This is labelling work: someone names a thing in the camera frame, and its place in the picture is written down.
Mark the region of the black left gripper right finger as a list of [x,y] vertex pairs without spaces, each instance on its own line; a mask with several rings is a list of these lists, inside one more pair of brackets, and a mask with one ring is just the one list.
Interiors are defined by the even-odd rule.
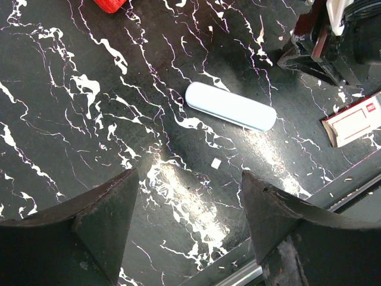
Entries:
[[242,172],[265,285],[380,285],[380,224],[319,208]]

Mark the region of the white red staple box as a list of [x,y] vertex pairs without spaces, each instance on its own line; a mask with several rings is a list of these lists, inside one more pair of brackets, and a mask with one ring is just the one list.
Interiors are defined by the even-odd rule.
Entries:
[[380,92],[321,121],[331,146],[343,147],[380,127]]

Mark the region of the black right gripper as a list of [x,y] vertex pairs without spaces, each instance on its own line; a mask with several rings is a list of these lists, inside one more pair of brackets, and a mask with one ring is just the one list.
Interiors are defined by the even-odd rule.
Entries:
[[380,1],[354,1],[344,10],[344,31],[330,26],[326,1],[314,1],[299,16],[277,65],[333,86],[360,86],[380,64]]

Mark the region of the light blue stapler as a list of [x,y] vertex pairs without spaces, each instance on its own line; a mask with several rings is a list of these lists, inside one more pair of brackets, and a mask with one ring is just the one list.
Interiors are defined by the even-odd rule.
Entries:
[[277,119],[271,106],[201,82],[187,87],[185,101],[195,110],[250,130],[266,132]]

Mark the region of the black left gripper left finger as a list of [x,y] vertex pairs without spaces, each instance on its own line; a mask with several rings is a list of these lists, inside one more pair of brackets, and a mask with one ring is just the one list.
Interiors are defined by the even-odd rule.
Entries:
[[138,193],[136,169],[57,206],[1,222],[2,285],[116,285]]

